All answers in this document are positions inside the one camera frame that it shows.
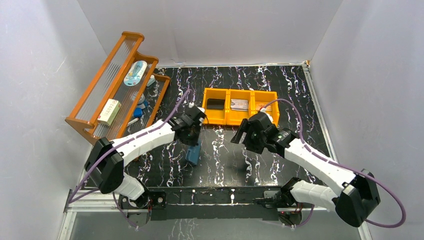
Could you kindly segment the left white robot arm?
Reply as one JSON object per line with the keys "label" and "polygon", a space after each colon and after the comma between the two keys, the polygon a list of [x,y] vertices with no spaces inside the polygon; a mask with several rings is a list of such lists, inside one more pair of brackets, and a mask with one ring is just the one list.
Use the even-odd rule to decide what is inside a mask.
{"label": "left white robot arm", "polygon": [[137,208],[144,208],[151,200],[150,191],[139,179],[125,173],[125,167],[139,156],[174,141],[197,146],[206,118],[204,108],[193,106],[125,137],[100,138],[86,160],[86,173],[102,194],[116,193]]}

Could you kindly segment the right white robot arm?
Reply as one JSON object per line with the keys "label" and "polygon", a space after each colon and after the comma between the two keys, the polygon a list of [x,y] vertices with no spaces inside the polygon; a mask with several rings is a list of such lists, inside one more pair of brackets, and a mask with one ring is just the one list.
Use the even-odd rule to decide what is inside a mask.
{"label": "right white robot arm", "polygon": [[334,211],[348,225],[360,227],[381,202],[376,183],[368,179],[372,173],[354,173],[335,166],[325,155],[313,155],[312,147],[302,143],[298,134],[288,128],[278,129],[263,112],[243,119],[231,142],[242,143],[257,154],[267,149],[324,182],[312,184],[293,177],[273,196],[255,199],[257,204],[289,207],[308,203]]}

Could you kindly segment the yellow three-compartment bin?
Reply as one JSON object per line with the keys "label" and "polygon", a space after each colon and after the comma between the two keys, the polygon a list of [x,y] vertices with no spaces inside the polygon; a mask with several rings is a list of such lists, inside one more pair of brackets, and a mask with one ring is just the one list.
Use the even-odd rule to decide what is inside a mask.
{"label": "yellow three-compartment bin", "polygon": [[[205,109],[207,116],[205,123],[209,125],[239,126],[243,119],[248,119],[259,112],[255,110],[256,102],[266,102],[268,106],[272,105],[272,111],[266,111],[264,108],[265,113],[271,117],[272,123],[277,125],[280,118],[278,103],[270,103],[277,98],[278,95],[275,91],[205,88],[202,101],[202,108]],[[224,110],[206,109],[207,99],[225,99]],[[248,111],[231,110],[231,99],[248,100]]]}

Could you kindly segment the blue card holder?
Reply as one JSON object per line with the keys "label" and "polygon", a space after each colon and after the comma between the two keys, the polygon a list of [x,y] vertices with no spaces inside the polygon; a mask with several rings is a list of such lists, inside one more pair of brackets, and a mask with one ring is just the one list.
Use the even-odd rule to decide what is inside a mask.
{"label": "blue card holder", "polygon": [[196,145],[189,146],[185,156],[185,160],[190,164],[197,166],[200,159],[201,140],[199,139]]}

